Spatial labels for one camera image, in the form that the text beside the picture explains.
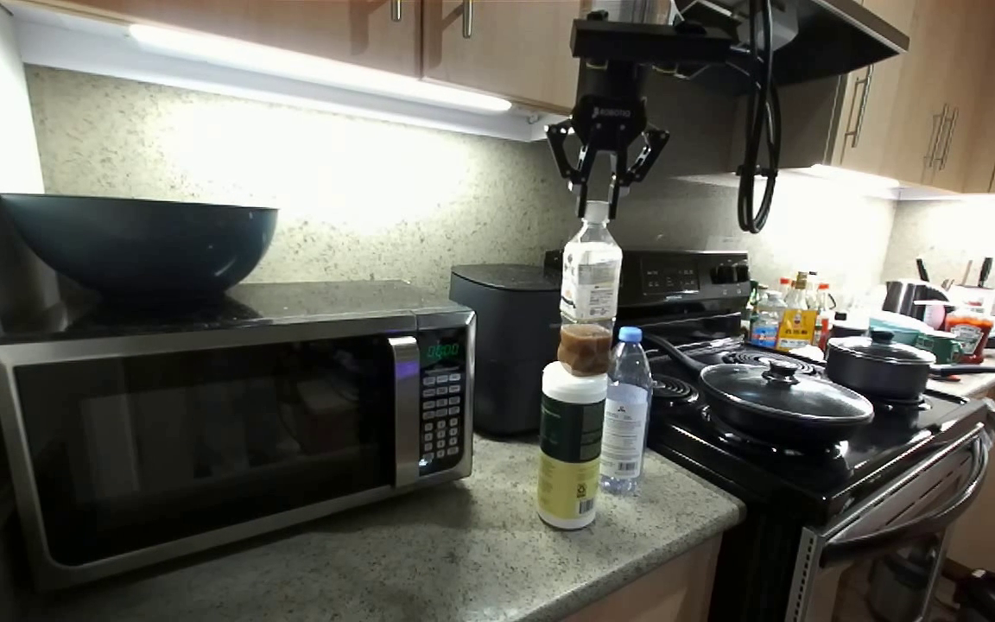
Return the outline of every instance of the bottle cap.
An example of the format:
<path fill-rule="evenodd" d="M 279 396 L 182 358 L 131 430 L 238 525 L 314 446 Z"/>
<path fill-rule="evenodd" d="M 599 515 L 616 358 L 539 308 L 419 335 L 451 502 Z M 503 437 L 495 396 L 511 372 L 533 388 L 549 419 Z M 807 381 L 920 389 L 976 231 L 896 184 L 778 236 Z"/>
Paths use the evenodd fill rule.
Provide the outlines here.
<path fill-rule="evenodd" d="M 638 325 L 622 325 L 617 340 L 629 341 L 629 345 L 644 345 L 644 328 Z"/>
<path fill-rule="evenodd" d="M 606 325 L 563 325 L 557 358 L 569 366 L 572 378 L 607 372 L 611 335 Z"/>

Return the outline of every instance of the microwave window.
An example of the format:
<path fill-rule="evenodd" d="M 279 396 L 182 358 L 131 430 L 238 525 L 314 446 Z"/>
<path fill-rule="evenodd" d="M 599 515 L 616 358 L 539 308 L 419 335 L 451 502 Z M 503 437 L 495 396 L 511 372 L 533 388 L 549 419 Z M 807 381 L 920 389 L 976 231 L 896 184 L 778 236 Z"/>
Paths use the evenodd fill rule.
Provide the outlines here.
<path fill-rule="evenodd" d="M 57 565 L 393 484 L 386 340 L 29 366 L 16 395 Z"/>

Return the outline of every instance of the backsplash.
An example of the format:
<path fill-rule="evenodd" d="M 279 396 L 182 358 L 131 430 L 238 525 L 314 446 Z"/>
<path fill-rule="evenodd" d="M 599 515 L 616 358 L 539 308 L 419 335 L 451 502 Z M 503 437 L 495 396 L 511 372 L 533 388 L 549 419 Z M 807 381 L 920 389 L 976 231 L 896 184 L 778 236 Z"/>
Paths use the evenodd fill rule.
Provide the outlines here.
<path fill-rule="evenodd" d="M 447 292 L 456 263 L 539 263 L 572 236 L 572 197 L 542 141 L 516 145 L 29 70 L 44 188 L 55 194 L 282 209 L 250 280 L 406 280 Z M 624 250 L 748 250 L 752 274 L 797 267 L 865 293 L 881 280 L 891 204 L 785 181 L 762 236 L 735 227 L 735 190 L 652 181 L 622 202 Z"/>
<path fill-rule="evenodd" d="M 995 292 L 995 197 L 903 204 L 884 278 L 913 278 L 917 260 L 925 260 L 934 280 L 976 280 L 984 256 L 991 256 Z"/>

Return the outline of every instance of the pot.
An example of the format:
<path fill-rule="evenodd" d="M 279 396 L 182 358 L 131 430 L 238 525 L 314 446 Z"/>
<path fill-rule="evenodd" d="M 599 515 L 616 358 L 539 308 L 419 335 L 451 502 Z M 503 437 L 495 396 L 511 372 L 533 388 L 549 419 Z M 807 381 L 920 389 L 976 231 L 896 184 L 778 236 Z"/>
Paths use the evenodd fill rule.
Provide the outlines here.
<path fill-rule="evenodd" d="M 896 341 L 891 333 L 872 333 L 867 340 L 831 340 L 827 372 L 873 402 L 917 402 L 929 378 L 995 372 L 995 366 L 936 362 L 934 351 Z"/>
<path fill-rule="evenodd" d="M 701 369 L 712 415 L 785 446 L 828 446 L 873 421 L 865 395 L 788 362 L 720 362 Z"/>

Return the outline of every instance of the black bowl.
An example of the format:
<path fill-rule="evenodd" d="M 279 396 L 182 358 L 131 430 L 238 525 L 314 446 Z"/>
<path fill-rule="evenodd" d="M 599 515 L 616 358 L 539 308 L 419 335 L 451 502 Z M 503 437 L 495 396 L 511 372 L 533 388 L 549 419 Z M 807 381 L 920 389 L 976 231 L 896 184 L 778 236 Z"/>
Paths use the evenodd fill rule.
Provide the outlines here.
<path fill-rule="evenodd" d="M 110 303 L 221 301 L 276 231 L 273 209 L 67 194 L 0 194 L 0 218 Z"/>

